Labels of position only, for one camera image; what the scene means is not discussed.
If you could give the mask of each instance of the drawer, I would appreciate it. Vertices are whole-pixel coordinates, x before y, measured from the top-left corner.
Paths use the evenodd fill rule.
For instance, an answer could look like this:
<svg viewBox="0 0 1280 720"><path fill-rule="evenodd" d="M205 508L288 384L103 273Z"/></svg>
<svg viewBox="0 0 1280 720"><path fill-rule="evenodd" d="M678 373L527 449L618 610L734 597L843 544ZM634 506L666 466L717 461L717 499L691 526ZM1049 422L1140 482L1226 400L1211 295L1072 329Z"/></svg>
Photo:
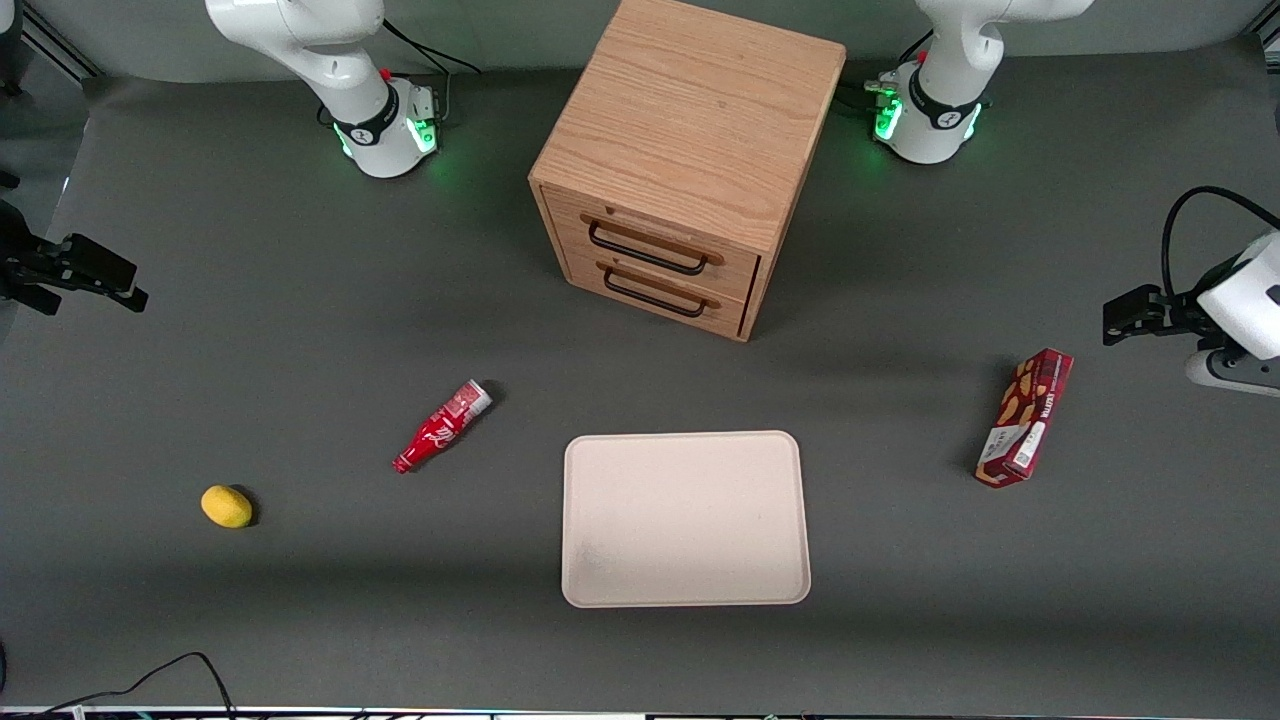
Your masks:
<svg viewBox="0 0 1280 720"><path fill-rule="evenodd" d="M758 266L756 256L653 220L631 215L599 200L543 187L547 209L564 254L599 255L614 264L692 290L746 301Z"/></svg>
<svg viewBox="0 0 1280 720"><path fill-rule="evenodd" d="M649 310L717 334L737 340L744 304L668 283L632 266L620 266L599 255L564 254L570 282L608 299Z"/></svg>

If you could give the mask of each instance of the green led light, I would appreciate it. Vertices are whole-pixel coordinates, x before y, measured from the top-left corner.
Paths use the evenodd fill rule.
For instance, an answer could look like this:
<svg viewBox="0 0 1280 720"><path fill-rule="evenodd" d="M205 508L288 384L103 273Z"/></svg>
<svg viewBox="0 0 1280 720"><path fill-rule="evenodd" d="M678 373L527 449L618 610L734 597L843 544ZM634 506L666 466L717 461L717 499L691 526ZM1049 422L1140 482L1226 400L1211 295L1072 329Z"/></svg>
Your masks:
<svg viewBox="0 0 1280 720"><path fill-rule="evenodd" d="M342 142L342 154L351 158L351 147L347 146L347 138L342 136L342 131L338 129L338 123L333 124L333 132L338 136L338 141Z"/></svg>
<svg viewBox="0 0 1280 720"><path fill-rule="evenodd" d="M893 137L893 129L897 128L897 119L902 117L902 101L897 99L896 94L888 97L888 105L881 108L879 114L876 115L876 136L883 141Z"/></svg>
<svg viewBox="0 0 1280 720"><path fill-rule="evenodd" d="M404 126L408 127L408 132L413 136L413 142L417 143L417 149L422 151L422 155L435 150L435 123L404 118Z"/></svg>
<svg viewBox="0 0 1280 720"><path fill-rule="evenodd" d="M982 113L982 102L978 102L973 109L973 117L969 118L969 129L964 131L964 140L973 137L973 126L978 122L979 113Z"/></svg>

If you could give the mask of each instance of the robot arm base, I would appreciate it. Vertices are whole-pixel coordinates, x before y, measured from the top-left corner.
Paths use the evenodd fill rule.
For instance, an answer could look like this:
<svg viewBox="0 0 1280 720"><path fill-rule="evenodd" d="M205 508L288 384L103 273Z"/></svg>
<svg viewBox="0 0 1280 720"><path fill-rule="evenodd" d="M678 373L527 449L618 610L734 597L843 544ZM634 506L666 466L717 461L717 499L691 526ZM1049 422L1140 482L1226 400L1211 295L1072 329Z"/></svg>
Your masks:
<svg viewBox="0 0 1280 720"><path fill-rule="evenodd" d="M1280 361L1258 360L1244 351L1202 350L1187 359L1187 377L1206 387L1280 397Z"/></svg>

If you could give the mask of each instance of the red box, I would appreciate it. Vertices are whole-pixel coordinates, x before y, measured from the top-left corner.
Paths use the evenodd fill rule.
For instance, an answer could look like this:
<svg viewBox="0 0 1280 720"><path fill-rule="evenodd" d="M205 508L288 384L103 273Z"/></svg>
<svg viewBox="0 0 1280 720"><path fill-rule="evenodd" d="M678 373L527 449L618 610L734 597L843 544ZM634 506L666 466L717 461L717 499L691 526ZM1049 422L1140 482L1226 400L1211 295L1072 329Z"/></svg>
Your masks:
<svg viewBox="0 0 1280 720"><path fill-rule="evenodd" d="M1070 355L1044 348L1018 366L1000 401L1000 418L987 434L975 478L1002 488L1032 477L1073 363Z"/></svg>

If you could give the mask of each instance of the white wall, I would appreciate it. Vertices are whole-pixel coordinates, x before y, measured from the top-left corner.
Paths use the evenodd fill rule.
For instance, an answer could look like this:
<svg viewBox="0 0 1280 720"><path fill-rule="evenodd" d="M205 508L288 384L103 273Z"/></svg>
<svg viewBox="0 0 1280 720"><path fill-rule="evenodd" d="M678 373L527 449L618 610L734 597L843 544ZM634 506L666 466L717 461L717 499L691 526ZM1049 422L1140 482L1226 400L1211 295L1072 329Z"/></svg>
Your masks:
<svg viewBox="0 0 1280 720"><path fill-rule="evenodd" d="M287 77L225 41L202 0L28 0L102 69L175 82ZM928 29L910 0L694 0L699 5L842 42L850 56L896 55ZM1097 0L1061 23L1006 26L1010 54L1185 50L1239 33L1266 0ZM485 68L581 67L617 0L387 0L410 36ZM419 70L381 32L374 60Z"/></svg>

